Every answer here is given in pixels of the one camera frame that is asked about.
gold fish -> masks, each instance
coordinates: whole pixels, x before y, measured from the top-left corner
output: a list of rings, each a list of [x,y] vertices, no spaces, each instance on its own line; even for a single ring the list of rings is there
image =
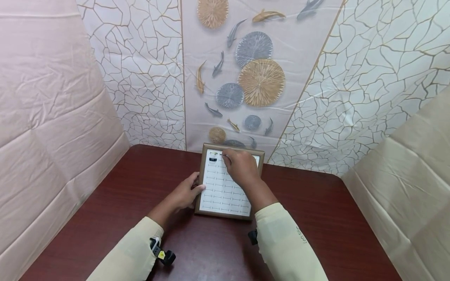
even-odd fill
[[[229,118],[228,118],[227,121],[231,124],[231,126],[233,127],[233,129],[236,130],[236,132],[240,132],[240,131],[241,131],[241,130],[239,130],[239,127],[238,127],[235,123],[231,122],[231,120],[230,120]]]
[[[279,12],[275,12],[275,11],[267,11],[264,12],[264,9],[262,9],[261,13],[257,14],[254,18],[253,18],[253,22],[262,22],[263,20],[266,20],[270,17],[274,17],[274,16],[279,16],[280,18],[285,18],[286,16],[283,15],[282,13]]]
[[[202,66],[206,61],[202,63],[202,65],[197,69],[197,89],[202,94],[204,92],[205,83],[202,81]]]

yellow sticker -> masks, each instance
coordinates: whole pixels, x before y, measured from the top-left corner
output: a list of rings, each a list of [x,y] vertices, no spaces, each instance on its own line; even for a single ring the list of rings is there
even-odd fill
[[[166,253],[164,253],[164,251],[159,252],[158,258],[164,259],[165,257],[166,257]]]

circular pattern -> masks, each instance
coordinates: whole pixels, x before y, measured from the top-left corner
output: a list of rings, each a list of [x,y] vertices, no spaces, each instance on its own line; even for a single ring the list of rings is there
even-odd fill
[[[221,107],[237,108],[244,102],[244,90],[236,83],[224,84],[216,93],[216,101]]]
[[[249,131],[257,130],[261,126],[261,118],[256,115],[249,115],[244,120],[244,126]]]
[[[285,77],[279,64],[270,59],[249,62],[239,74],[244,101],[254,107],[273,104],[284,90]]]
[[[228,0],[198,0],[197,16],[210,29],[220,27],[228,17]]]
[[[226,140],[226,133],[220,127],[213,127],[209,130],[209,139],[212,143],[223,143]]]
[[[224,141],[223,145],[228,145],[230,147],[246,148],[245,144],[235,139],[227,139],[226,141]]]
[[[236,48],[236,62],[243,68],[255,59],[271,58],[274,45],[270,37],[261,31],[245,35]]]

cream long sleeve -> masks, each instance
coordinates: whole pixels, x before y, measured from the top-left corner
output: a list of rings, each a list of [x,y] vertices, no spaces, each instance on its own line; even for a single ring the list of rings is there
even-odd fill
[[[255,214],[259,252],[277,281],[328,281],[314,250],[280,203]]]
[[[164,230],[144,217],[108,253],[87,281],[145,281],[155,264],[150,238],[161,239]]]
[[[255,217],[259,252],[277,281],[328,281],[313,249],[280,203],[263,208]],[[87,281],[146,280],[156,261],[150,249],[150,238],[161,238],[163,233],[156,222],[143,218],[109,252]]]

gray circle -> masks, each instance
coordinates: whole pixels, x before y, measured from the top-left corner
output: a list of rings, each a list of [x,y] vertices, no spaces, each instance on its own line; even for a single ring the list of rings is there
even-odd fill
[[[255,59],[271,58],[274,45],[270,37],[261,31],[245,35],[236,48],[236,62],[243,68]]]
[[[246,148],[245,144],[235,139],[227,139],[226,141],[223,142],[223,145],[228,145],[230,147]]]
[[[256,115],[249,115],[244,120],[244,126],[249,131],[257,130],[261,126],[261,118]]]
[[[216,101],[221,107],[237,108],[244,102],[244,90],[237,83],[224,84],[216,93]]]

